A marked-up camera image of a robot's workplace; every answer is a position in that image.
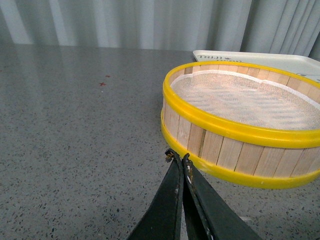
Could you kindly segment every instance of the mesh screen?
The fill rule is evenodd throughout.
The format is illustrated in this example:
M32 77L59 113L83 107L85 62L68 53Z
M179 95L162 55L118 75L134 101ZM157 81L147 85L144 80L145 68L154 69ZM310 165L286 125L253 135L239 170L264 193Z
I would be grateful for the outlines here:
M178 77L175 93L215 116L279 130L320 129L320 104L287 86L221 70Z

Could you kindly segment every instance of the yellow rim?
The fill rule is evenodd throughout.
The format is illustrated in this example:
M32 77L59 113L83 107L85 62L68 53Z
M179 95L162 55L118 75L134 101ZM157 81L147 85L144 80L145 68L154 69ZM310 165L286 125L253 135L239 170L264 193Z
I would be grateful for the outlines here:
M186 153L190 154L190 159L193 161L194 166L198 169L211 174L217 178L235 183L241 184L253 188L261 189L289 189L296 188L305 184L308 184L315 180L320 175L320 169L297 177L262 177L252 176L240 172L231 171L229 169L214 165L202 158L188 152L183 146L181 146L168 132L164 125L163 113L161 112L161 130L163 136L170 147L175 150L180 156L184 156Z
M187 103L171 89L169 84L170 77L183 69L202 66L202 65L237 65L250 68L269 70L275 73L283 74L289 77L299 79L303 82L320 88L320 84L308 78L299 76L287 71L275 69L272 67L261 66L243 62L221 62L206 61L192 62L172 69L165 77L163 82L163 96L165 101L180 116L191 123L208 130L212 133L238 140L245 143L276 147L276 148L314 148L320 146L320 129L316 130L278 130L264 127L246 125L243 123L227 120L210 113L207 113L195 106Z

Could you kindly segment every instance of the plastic tray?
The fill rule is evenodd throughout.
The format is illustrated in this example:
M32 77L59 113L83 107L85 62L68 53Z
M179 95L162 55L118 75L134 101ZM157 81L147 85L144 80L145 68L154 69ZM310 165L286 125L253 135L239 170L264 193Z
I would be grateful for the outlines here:
M320 62L305 56L208 50L195 50L193 55L198 62L224 61L258 64L281 69L320 83Z

